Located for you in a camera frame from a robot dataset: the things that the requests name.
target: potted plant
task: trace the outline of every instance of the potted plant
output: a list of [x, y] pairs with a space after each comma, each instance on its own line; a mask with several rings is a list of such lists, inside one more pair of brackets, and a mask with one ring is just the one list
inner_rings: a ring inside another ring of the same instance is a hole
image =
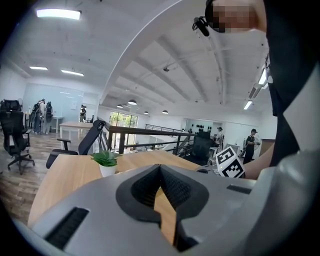
[[116, 173], [117, 158], [119, 157], [119, 154], [113, 153], [110, 150], [102, 150], [99, 153], [92, 154], [91, 156], [91, 159], [99, 164], [102, 177]]

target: wooden desk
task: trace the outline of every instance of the wooden desk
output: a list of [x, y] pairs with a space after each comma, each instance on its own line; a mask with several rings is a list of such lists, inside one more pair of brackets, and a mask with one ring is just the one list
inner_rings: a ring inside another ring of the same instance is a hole
[[[195, 170], [199, 166], [164, 150], [125, 154], [118, 158], [117, 172], [125, 172], [153, 164], [174, 165]], [[102, 178], [99, 165], [88, 155], [61, 154], [54, 161], [34, 198], [28, 226], [51, 206], [84, 184]], [[174, 240], [176, 212], [161, 189], [156, 194], [154, 209], [161, 214], [161, 231], [170, 243]]]
[[[92, 126], [93, 124], [89, 122], [73, 122], [73, 121], [63, 122], [62, 124], [60, 124], [60, 138], [63, 137], [63, 128], [77, 128], [80, 130], [90, 130]], [[64, 146], [62, 141], [60, 145], [61, 145], [61, 149], [63, 150]]]

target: white pot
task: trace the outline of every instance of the white pot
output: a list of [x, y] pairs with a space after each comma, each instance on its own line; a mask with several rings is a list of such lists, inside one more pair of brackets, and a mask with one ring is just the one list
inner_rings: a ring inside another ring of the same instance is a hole
[[117, 166], [102, 166], [100, 165], [100, 172], [102, 177], [107, 177], [116, 173]]

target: white wall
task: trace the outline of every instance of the white wall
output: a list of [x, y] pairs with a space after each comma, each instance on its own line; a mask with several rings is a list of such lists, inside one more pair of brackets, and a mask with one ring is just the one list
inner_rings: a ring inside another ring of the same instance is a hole
[[222, 127], [221, 122], [214, 122], [209, 120], [194, 120], [194, 119], [188, 119], [186, 122], [186, 131], [189, 131], [189, 129], [192, 129], [192, 133], [199, 132], [199, 129], [203, 129], [204, 132], [208, 130], [208, 127], [211, 127], [211, 136], [218, 133], [217, 128]]
[[258, 130], [261, 139], [275, 140], [277, 134], [277, 117], [272, 115], [272, 111], [265, 111], [261, 115], [260, 128]]
[[26, 90], [26, 79], [11, 68], [1, 64], [0, 69], [0, 100], [23, 99]]
[[95, 84], [89, 84], [80, 82], [73, 79], [59, 79], [47, 76], [34, 76], [26, 79], [27, 83], [46, 85], [46, 86], [58, 86], [63, 88], [69, 88], [73, 90], [83, 91], [85, 93], [101, 94], [103, 88]]
[[148, 120], [148, 124], [177, 130], [182, 130], [182, 128], [185, 129], [186, 127], [185, 118], [182, 116], [171, 116], [165, 114], [151, 115]]
[[[164, 108], [157, 108], [151, 111], [150, 114], [163, 115]], [[243, 125], [251, 125], [258, 127], [261, 123], [261, 113], [252, 110], [234, 109], [229, 106], [212, 105], [195, 102], [181, 102], [179, 104], [168, 104], [165, 109], [169, 112], [167, 117], [173, 120], [174, 118], [188, 118], [188, 119], [203, 119], [213, 120], [217, 123], [235, 123]]]

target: window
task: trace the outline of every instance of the window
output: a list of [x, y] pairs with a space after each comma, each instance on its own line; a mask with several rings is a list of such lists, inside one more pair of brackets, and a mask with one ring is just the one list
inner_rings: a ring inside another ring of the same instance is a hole
[[[109, 124], [112, 126], [137, 128], [138, 117], [135, 115], [123, 114], [119, 112], [111, 112]], [[135, 143], [135, 134], [126, 134], [125, 141], [126, 145], [131, 145]], [[120, 133], [113, 134], [112, 145], [114, 149], [119, 148]]]

